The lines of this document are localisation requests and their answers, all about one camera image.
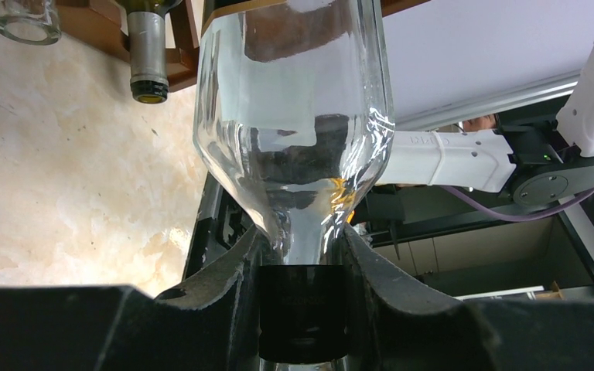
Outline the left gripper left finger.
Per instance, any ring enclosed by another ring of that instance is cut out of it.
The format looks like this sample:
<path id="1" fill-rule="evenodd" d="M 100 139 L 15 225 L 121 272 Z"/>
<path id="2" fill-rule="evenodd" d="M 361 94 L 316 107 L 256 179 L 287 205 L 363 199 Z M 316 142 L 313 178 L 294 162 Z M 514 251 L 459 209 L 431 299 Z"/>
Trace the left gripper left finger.
<path id="1" fill-rule="evenodd" d="M 150 298 L 132 286 L 0 288 L 0 370 L 255 370 L 261 234 Z"/>

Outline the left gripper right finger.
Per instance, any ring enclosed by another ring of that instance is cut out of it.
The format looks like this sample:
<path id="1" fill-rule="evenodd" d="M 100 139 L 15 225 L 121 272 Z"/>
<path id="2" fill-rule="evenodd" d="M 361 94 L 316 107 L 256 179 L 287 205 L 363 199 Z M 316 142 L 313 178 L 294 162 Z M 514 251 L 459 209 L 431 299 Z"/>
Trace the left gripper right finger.
<path id="1" fill-rule="evenodd" d="M 343 231 L 352 370 L 594 370 L 594 300 L 459 301 Z"/>

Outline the clear square spirit bottle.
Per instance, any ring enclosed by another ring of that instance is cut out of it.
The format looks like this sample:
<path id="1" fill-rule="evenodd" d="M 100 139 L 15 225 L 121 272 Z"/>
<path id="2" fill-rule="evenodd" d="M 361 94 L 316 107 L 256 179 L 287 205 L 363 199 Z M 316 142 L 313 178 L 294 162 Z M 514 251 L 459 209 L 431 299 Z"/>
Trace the clear square spirit bottle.
<path id="1" fill-rule="evenodd" d="M 339 240 L 394 136 L 378 1 L 206 1 L 194 144 L 268 238 L 263 370 L 347 369 Z"/>

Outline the olive wine bottle grey cap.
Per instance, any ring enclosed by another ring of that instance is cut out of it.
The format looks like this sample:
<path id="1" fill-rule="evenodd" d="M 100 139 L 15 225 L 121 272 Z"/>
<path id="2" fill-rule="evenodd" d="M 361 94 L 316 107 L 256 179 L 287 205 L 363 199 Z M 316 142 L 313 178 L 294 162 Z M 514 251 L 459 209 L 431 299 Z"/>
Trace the olive wine bottle grey cap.
<path id="1" fill-rule="evenodd" d="M 125 13 L 130 53 L 132 97 L 142 104 L 167 100 L 166 14 L 177 0 L 117 0 Z"/>

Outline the brown wooden wine rack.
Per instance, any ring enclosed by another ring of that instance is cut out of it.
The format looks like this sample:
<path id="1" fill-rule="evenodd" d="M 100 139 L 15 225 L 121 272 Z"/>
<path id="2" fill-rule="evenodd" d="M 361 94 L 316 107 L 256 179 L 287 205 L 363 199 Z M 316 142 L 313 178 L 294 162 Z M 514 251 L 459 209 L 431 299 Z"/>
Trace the brown wooden wine rack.
<path id="1" fill-rule="evenodd" d="M 130 60 L 129 39 L 121 31 L 123 7 L 115 1 L 59 1 L 63 31 L 100 51 Z M 277 82 L 281 67 L 285 80 L 302 82 L 306 67 L 315 62 L 314 49 L 338 39 L 336 1 L 205 1 L 205 29 L 215 18 L 240 13 L 246 46 L 238 65 L 248 79 Z M 169 90 L 191 87 L 197 78 L 196 16 L 190 1 L 169 10 L 176 45 L 166 51 Z"/>

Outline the slim clear glass bottle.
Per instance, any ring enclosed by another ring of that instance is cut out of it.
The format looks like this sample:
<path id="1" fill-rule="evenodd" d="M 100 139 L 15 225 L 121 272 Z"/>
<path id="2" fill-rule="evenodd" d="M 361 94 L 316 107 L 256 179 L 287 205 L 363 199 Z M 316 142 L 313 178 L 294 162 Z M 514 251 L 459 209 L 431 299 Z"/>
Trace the slim clear glass bottle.
<path id="1" fill-rule="evenodd" d="M 0 34 L 32 46 L 57 43 L 62 32 L 54 0 L 0 0 Z"/>

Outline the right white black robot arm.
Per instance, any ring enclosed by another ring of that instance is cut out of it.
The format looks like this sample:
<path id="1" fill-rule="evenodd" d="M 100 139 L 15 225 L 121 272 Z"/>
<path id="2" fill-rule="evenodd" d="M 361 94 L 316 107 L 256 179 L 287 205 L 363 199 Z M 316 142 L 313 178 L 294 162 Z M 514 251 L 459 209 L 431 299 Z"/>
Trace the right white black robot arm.
<path id="1" fill-rule="evenodd" d="M 470 133 L 399 131 L 381 184 L 496 193 L 521 206 L 594 193 L 594 44 L 578 84 L 552 122 Z"/>

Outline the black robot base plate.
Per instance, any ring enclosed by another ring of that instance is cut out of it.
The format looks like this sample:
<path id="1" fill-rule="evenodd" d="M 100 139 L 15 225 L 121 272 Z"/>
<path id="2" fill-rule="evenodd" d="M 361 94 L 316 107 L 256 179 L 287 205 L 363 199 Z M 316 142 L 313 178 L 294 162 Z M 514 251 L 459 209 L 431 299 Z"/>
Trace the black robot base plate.
<path id="1" fill-rule="evenodd" d="M 194 275 L 229 251 L 253 225 L 248 214 L 209 173 L 204 183 L 182 279 Z"/>

